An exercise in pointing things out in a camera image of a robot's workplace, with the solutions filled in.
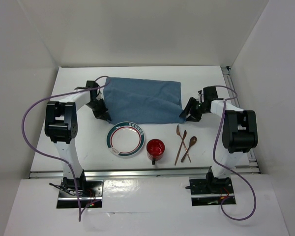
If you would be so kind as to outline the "blue cloth placemat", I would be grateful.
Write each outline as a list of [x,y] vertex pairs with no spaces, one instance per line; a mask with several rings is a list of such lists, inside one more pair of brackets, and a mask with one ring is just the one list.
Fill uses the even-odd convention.
[[112,77],[103,94],[112,124],[185,123],[180,82]]

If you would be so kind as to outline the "white plate green red rim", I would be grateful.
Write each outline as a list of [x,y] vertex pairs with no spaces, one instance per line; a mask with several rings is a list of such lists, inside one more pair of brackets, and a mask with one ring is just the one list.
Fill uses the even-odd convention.
[[145,134],[143,129],[129,121],[115,124],[108,132],[106,145],[108,150],[119,158],[131,158],[144,146]]

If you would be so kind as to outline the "red mug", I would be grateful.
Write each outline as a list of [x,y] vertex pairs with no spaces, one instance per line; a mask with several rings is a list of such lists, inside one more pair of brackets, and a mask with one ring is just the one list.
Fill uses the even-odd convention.
[[165,144],[160,139],[152,139],[148,141],[146,150],[149,160],[155,165],[164,155]]

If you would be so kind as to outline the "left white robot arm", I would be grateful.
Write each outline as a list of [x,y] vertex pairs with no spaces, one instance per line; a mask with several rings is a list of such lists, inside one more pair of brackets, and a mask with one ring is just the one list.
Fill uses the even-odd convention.
[[84,87],[77,87],[75,94],[70,94],[60,101],[49,101],[45,115],[45,134],[54,143],[62,159],[63,179],[61,189],[82,196],[87,191],[84,170],[79,162],[75,138],[78,133],[77,111],[88,106],[96,119],[111,121],[100,85],[96,81],[87,81]]

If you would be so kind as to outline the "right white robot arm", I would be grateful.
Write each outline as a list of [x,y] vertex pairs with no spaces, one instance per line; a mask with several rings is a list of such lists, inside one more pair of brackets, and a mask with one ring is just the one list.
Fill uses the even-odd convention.
[[225,149],[221,158],[213,158],[214,164],[209,168],[205,180],[190,189],[200,193],[217,194],[231,184],[230,174],[238,161],[258,144],[256,113],[243,110],[220,98],[217,86],[205,87],[198,91],[199,97],[191,97],[179,115],[185,121],[199,122],[204,114],[215,114],[221,118],[217,137],[213,145],[216,154],[219,137]]

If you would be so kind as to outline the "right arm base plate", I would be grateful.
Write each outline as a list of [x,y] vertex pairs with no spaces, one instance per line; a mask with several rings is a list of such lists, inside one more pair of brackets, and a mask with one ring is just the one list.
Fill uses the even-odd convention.
[[225,205],[235,205],[236,198],[230,178],[215,182],[208,178],[190,179],[185,187],[190,191],[192,206],[217,206],[224,201]]

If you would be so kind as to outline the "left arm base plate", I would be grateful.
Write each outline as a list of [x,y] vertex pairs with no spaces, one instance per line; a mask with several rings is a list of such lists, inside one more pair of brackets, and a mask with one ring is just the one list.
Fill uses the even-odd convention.
[[[49,183],[49,185],[59,191],[56,208],[78,208],[75,189],[65,189],[63,184]],[[85,189],[78,191],[81,208],[85,208],[87,205],[88,208],[102,208],[103,186],[104,181],[102,180],[86,182]]]

